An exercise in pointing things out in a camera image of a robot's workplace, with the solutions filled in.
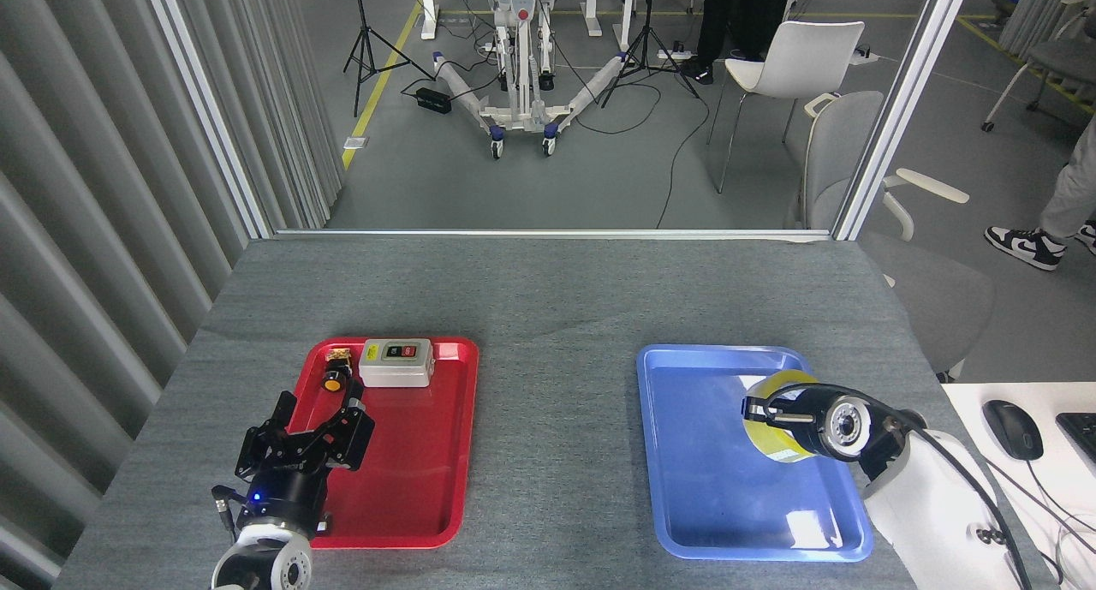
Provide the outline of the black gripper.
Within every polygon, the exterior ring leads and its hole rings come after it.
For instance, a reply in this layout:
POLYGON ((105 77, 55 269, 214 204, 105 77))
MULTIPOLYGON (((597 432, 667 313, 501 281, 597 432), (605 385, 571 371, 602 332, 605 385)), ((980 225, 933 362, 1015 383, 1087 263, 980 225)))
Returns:
POLYGON ((324 513, 326 477, 333 468, 359 469, 372 441, 375 421, 361 401, 364 387, 353 377, 342 388, 342 402, 313 429, 313 450, 287 454, 289 426, 297 398, 281 392, 271 417, 246 430, 235 476, 250 478, 242 504, 242 525, 283 524, 302 535, 316 535, 324 513))
POLYGON ((788 394, 798 390, 798 384, 779 384, 775 390, 763 392, 762 387, 754 386, 742 400, 742 417, 744 420, 754 420, 763 426, 777 427, 777 429, 791 429, 791 426, 804 426, 800 430, 800 435, 804 441, 803 449, 811 453, 823 455, 830 458, 835 457, 829 439, 829 426, 826 416, 837 393, 827 390, 825 387, 811 387, 800 395, 800 409, 803 412, 792 412, 789 410, 790 402, 774 402, 788 394), (807 420, 811 420, 811 426, 806 426, 807 420))

